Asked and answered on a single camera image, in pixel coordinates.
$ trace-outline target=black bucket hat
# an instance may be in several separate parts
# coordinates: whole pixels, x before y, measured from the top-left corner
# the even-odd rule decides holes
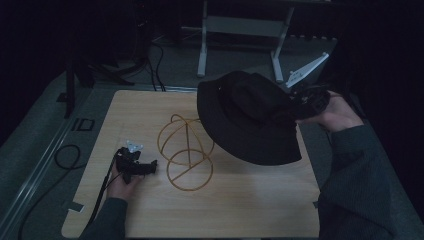
[[[197,111],[208,135],[246,162],[283,165],[300,160],[291,100],[259,74],[231,72],[199,83]]]

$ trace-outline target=wire hat stand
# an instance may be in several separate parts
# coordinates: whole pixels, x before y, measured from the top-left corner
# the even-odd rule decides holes
[[[204,137],[205,134],[199,119],[185,119],[178,114],[172,115],[171,121],[159,132],[157,146],[168,161],[167,177],[174,187],[182,191],[199,190],[212,178],[210,155],[215,143]]]

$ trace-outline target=wooden tabletop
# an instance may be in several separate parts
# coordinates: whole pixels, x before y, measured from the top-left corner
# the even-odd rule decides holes
[[[213,163],[210,181],[197,191],[182,191],[170,183],[168,161],[157,146],[159,132],[173,114],[186,119],[198,118],[196,93],[116,92],[74,197],[74,202],[84,205],[84,209],[68,212],[62,228],[65,237],[75,238],[81,234],[112,157],[117,149],[126,146],[127,140],[144,145],[141,162],[157,159],[159,163],[156,174],[146,176],[129,202],[127,237],[318,236],[318,212],[313,202],[318,199],[319,188],[299,129],[302,160],[283,166],[258,166],[215,146],[210,156]],[[195,127],[202,144],[209,148],[211,140],[202,130],[201,125]],[[186,141],[175,141],[179,138],[177,135],[167,144],[166,154],[187,147]],[[169,173],[175,176],[182,168],[184,166],[170,164]],[[180,177],[178,184],[194,187],[204,183],[211,166],[205,161],[195,170]]]

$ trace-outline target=hand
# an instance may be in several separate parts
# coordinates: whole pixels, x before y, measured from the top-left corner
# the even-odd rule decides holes
[[[311,118],[296,120],[296,123],[319,123],[330,132],[364,125],[361,118],[356,115],[341,95],[331,91],[329,93],[330,102],[322,113]]]
[[[107,188],[107,197],[120,198],[128,202],[134,194],[134,189],[137,184],[143,179],[143,176],[136,176],[131,179],[129,184],[126,184],[119,172],[116,169],[116,163],[112,167],[112,178]]]

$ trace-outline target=hat brim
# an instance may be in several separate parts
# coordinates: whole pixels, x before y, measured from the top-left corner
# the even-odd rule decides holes
[[[219,99],[219,81],[201,82],[197,92],[200,121],[216,144],[231,155],[258,165],[283,165],[302,158],[295,127],[283,129],[275,126],[271,131],[281,132],[281,136],[276,137],[267,134],[270,129],[264,132],[243,129],[230,120]]]

